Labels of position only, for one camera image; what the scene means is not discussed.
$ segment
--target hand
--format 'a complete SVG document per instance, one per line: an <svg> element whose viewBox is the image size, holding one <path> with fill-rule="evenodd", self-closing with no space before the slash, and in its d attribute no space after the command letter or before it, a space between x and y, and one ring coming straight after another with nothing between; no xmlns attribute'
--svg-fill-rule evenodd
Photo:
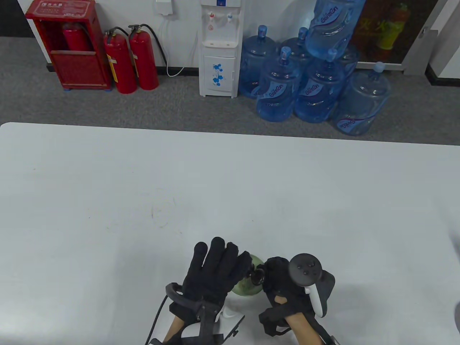
<svg viewBox="0 0 460 345"><path fill-rule="evenodd" d="M268 259L263 268L265 271L264 292L273 307L286 304L291 315L296 313L309 313L314 315L310 297L305 294L305 289L296 285L289 275L289 261L285 258Z"/></svg>
<svg viewBox="0 0 460 345"><path fill-rule="evenodd" d="M187 299L203 299L222 308L227 294L246 276L251 264L248 252L238 256L238 247L229 242L225 248L225 241L220 237L212 240L209 252L207 245L199 242L182 284L182 294ZM197 322L196 315L190 309L172 303L169 310L187 324Z"/></svg>

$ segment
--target red cabinet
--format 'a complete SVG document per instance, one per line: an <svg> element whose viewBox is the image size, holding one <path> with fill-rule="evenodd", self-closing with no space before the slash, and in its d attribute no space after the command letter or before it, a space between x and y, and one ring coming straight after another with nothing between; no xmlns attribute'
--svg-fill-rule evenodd
<svg viewBox="0 0 460 345"><path fill-rule="evenodd" d="M34 21L65 89L112 88L94 0L34 0L26 18Z"/></svg>

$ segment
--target gray carpet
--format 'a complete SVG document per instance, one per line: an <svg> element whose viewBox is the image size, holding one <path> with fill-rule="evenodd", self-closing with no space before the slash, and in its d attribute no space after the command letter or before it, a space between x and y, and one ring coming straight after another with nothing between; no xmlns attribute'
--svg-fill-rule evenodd
<svg viewBox="0 0 460 345"><path fill-rule="evenodd" d="M422 77L387 74L393 95L370 132L358 139L460 145L460 88L431 86ZM254 101L206 97L196 77L160 77L152 92L64 92L35 39L0 38L0 124L38 122L65 125L148 128L353 139L330 125L292 117L284 123L258 118Z"/></svg>

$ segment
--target fire extinguisher hose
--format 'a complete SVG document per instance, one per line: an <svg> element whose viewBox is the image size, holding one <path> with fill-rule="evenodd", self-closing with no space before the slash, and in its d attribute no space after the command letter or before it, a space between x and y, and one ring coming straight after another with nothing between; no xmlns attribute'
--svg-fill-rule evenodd
<svg viewBox="0 0 460 345"><path fill-rule="evenodd" d="M158 45L158 49L160 49L161 57L163 58L163 61L164 61L164 63L165 63L165 66L167 66L167 61L166 61L165 52L163 51L163 48L162 48L162 46L161 46L161 44L160 44L160 41L158 40L158 37L157 37L156 34L155 34L155 31L153 31L153 29L152 29L149 25L147 25L147 24L141 24L139 27L141 27L141 28L142 28L142 27L146 27L147 29L150 30L150 32L152 33L152 35L153 35L153 37L155 38L155 41L156 41L156 43L157 43L157 45Z"/></svg>
<svg viewBox="0 0 460 345"><path fill-rule="evenodd" d="M112 40L112 35L115 32L115 30L117 30L117 29L120 30L122 33L124 33L126 35L126 37L129 37L128 33L124 29L120 28L119 26L115 26L115 27L109 29L108 31L106 31L107 44L110 44L110 41Z"/></svg>

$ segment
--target fire extinguisher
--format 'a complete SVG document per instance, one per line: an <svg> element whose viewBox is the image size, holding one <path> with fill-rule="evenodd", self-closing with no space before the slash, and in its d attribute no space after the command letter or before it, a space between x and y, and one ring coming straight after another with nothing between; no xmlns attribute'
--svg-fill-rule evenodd
<svg viewBox="0 0 460 345"><path fill-rule="evenodd" d="M128 25L131 28L129 36L129 44L131 46L132 56L134 57L134 64L139 77L139 85L144 90L154 90L160 84L158 81L158 74L156 71L155 57L153 55L152 39L148 32L141 30L142 27L149 29L155 38L162 57L166 63L166 57L161 48L158 37L155 35L153 29L147 24L134 24Z"/></svg>
<svg viewBox="0 0 460 345"><path fill-rule="evenodd" d="M117 29L128 37L128 33L118 26L110 29L104 36L105 52L109 59L110 69L112 70L118 92L129 94L136 91L138 86L132 67L128 43L123 35L115 32Z"/></svg>
<svg viewBox="0 0 460 345"><path fill-rule="evenodd" d="M70 50L92 52L92 44L86 29L78 23L65 23L62 27L63 34Z"/></svg>

